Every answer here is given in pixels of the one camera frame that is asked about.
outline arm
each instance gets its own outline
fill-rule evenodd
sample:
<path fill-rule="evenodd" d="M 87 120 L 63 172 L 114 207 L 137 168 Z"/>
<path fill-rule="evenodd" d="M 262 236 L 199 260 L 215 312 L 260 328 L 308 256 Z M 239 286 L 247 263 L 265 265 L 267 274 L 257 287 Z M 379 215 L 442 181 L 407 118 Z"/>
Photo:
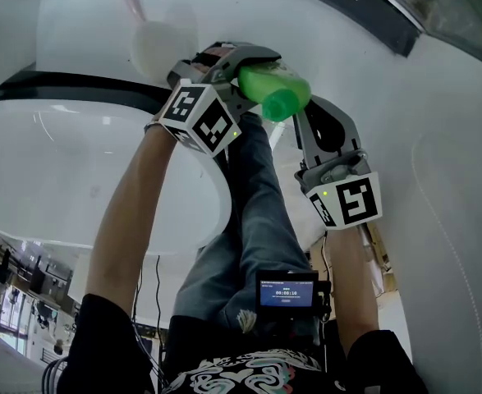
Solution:
<path fill-rule="evenodd" d="M 339 339 L 348 355 L 359 337 L 379 330 L 378 306 L 357 227 L 334 232 L 330 258 Z"/>
<path fill-rule="evenodd" d="M 112 301 L 130 316 L 176 142 L 161 126 L 147 131 L 115 190 L 94 242 L 85 293 Z"/>

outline jeans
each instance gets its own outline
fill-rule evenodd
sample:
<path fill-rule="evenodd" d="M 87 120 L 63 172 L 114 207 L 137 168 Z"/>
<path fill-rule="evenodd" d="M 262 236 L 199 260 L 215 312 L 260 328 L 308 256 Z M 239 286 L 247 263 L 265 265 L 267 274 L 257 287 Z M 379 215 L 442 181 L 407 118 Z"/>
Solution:
<path fill-rule="evenodd" d="M 247 113 L 239 127 L 242 133 L 228 146 L 228 162 L 221 165 L 232 193 L 230 221 L 197 254 L 173 315 L 268 337 L 277 324 L 256 319 L 257 271 L 308 272 L 310 263 L 291 227 L 261 118 Z M 313 318 L 294 321 L 292 330 L 318 339 Z"/>

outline plastic bottle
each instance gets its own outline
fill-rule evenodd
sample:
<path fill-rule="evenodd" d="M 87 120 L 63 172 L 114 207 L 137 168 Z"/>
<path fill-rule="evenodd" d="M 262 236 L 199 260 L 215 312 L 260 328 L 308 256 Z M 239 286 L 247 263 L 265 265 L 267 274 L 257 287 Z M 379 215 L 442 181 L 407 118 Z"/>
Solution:
<path fill-rule="evenodd" d="M 263 117 L 284 121 L 308 104 L 308 82 L 282 62 L 265 62 L 239 70 L 239 88 L 250 100 L 263 105 Z"/>

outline bottle cap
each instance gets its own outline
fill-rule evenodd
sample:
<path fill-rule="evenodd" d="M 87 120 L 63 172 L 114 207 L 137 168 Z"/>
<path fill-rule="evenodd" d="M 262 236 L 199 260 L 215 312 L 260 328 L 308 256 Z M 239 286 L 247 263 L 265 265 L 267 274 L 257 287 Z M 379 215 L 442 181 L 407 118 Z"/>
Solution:
<path fill-rule="evenodd" d="M 276 90 L 263 101 L 263 117 L 270 121 L 284 121 L 299 112 L 299 99 L 289 89 Z"/>

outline digital display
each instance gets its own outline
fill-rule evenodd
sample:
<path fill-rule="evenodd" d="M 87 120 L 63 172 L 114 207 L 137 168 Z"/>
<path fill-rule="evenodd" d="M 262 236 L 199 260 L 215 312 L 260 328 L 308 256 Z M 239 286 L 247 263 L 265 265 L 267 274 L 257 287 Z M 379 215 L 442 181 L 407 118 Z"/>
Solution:
<path fill-rule="evenodd" d="M 261 306 L 312 306 L 314 282 L 260 282 Z"/>

